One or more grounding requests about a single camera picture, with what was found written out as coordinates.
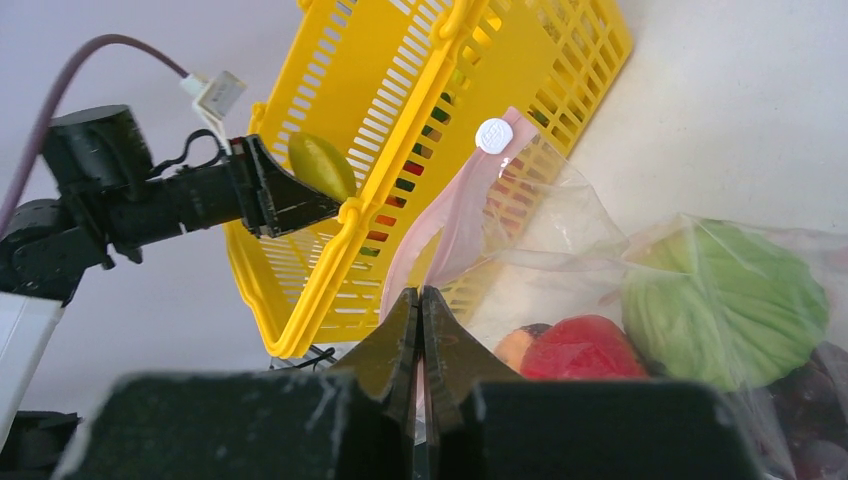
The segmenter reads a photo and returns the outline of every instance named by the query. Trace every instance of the plastic bag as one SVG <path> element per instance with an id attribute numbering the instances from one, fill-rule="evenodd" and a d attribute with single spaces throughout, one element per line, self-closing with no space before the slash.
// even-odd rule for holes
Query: plastic bag
<path id="1" fill-rule="evenodd" d="M 382 311 L 390 289 L 434 285 L 525 377 L 704 382 L 771 477 L 848 478 L 848 237 L 680 215 L 626 238 L 529 121 L 504 118 L 513 141 L 475 152 L 410 230 Z"/>

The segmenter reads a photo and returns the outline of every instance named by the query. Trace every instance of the red fruit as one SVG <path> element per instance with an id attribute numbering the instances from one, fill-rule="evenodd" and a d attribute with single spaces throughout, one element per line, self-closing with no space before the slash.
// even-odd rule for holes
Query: red fruit
<path id="1" fill-rule="evenodd" d="M 534 379 L 648 378 L 624 332 L 600 315 L 567 318 L 537 338 L 521 374 Z"/>

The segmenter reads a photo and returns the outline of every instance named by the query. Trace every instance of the lettuce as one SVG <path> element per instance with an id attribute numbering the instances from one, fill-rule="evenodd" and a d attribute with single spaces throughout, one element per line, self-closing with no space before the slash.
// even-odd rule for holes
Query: lettuce
<path id="1" fill-rule="evenodd" d="M 625 331 L 672 377 L 760 387 L 824 339 L 824 289 L 803 260 L 758 233 L 696 220 L 634 261 L 622 286 Z"/>

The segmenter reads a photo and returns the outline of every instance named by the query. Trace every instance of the yellow plastic basket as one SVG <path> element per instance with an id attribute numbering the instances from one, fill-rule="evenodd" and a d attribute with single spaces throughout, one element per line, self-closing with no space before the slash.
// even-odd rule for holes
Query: yellow plastic basket
<path id="1" fill-rule="evenodd" d="M 483 120 L 523 108 L 567 154 L 632 49 L 614 0 L 300 3 L 304 21 L 250 132 L 284 166 L 291 132 L 326 138 L 359 191 L 338 219 L 283 238 L 225 226 L 236 283 L 279 357 L 376 327 L 398 243 Z"/>

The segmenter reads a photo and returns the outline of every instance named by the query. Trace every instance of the basket handle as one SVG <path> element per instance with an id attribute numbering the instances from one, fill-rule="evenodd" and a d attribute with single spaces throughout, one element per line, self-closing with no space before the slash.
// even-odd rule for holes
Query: basket handle
<path id="1" fill-rule="evenodd" d="M 455 0 L 448 18 L 439 27 L 439 38 L 448 40 L 459 32 L 462 21 L 465 19 L 465 11 L 468 9 L 468 0 Z"/>

